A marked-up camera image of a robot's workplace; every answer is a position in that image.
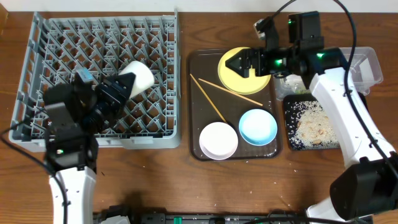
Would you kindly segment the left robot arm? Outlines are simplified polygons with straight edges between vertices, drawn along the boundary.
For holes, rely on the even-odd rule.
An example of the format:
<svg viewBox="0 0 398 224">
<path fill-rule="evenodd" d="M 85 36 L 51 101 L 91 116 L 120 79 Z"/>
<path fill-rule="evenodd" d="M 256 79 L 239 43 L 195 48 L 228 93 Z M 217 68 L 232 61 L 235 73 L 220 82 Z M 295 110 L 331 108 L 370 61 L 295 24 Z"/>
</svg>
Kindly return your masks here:
<svg viewBox="0 0 398 224">
<path fill-rule="evenodd" d="M 136 81 L 134 73 L 111 76 L 92 86 L 77 77 L 44 93 L 51 126 L 45 132 L 44 162 L 50 178 L 54 223 L 92 223 L 96 134 L 112 128 L 125 107 Z"/>
</svg>

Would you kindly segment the light blue bowl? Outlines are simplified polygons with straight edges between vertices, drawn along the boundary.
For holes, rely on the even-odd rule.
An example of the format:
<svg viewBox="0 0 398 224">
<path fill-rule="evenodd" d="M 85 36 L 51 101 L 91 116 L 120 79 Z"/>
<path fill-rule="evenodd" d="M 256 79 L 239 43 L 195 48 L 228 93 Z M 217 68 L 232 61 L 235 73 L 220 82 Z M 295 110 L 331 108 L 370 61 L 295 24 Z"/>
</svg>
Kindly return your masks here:
<svg viewBox="0 0 398 224">
<path fill-rule="evenodd" d="M 252 109 L 240 117 L 238 124 L 242 138 L 253 146 L 265 146 L 277 136 L 277 122 L 270 112 Z"/>
</svg>

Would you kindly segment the white napkin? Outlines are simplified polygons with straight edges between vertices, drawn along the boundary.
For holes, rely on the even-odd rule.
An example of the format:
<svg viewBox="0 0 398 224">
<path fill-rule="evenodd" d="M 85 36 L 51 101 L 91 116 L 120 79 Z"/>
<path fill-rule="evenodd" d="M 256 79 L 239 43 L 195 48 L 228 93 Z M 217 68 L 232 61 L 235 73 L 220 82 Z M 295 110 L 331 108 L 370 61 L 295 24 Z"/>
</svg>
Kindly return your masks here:
<svg viewBox="0 0 398 224">
<path fill-rule="evenodd" d="M 283 78 L 282 86 L 287 90 L 293 91 L 294 93 L 301 93 L 307 90 L 303 83 L 302 77 L 298 75 L 289 75 Z"/>
</svg>

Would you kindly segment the white paper cup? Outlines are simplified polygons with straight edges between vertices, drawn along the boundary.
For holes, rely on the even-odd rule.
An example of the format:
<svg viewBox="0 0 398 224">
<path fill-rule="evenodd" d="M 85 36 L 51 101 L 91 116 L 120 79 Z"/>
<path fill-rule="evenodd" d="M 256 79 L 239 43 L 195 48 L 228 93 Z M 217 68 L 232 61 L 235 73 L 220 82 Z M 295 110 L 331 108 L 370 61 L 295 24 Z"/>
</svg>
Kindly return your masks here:
<svg viewBox="0 0 398 224">
<path fill-rule="evenodd" d="M 128 73 L 135 74 L 135 80 L 129 99 L 134 98 L 136 95 L 147 90 L 155 82 L 153 73 L 142 62 L 132 61 L 119 73 L 119 75 L 125 75 Z"/>
</svg>

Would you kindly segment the white pink bowl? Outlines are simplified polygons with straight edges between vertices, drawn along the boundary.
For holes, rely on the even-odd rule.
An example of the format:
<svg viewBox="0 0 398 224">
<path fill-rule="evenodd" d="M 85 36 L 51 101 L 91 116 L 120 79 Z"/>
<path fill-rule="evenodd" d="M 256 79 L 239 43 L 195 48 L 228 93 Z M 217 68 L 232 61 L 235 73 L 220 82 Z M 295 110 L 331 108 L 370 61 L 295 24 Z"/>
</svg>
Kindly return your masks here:
<svg viewBox="0 0 398 224">
<path fill-rule="evenodd" d="M 236 152 L 239 140 L 232 126 L 214 122 L 203 128 L 198 142 L 204 155 L 220 161 L 230 158 Z"/>
</svg>

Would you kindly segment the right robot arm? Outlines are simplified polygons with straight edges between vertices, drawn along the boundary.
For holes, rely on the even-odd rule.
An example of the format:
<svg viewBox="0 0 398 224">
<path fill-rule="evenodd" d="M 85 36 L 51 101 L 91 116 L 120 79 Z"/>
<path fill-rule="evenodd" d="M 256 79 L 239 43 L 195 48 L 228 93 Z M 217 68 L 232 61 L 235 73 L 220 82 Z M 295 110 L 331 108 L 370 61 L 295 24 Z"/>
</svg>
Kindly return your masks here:
<svg viewBox="0 0 398 224">
<path fill-rule="evenodd" d="M 241 77 L 298 75 L 328 116 L 343 154 L 345 171 L 330 185 L 329 196 L 307 208 L 306 223 L 353 223 L 397 208 L 397 153 L 376 127 L 349 70 L 350 58 L 326 48 L 318 12 L 291 14 L 290 46 L 279 45 L 274 18 L 254 28 L 265 47 L 243 49 L 226 66 Z"/>
</svg>

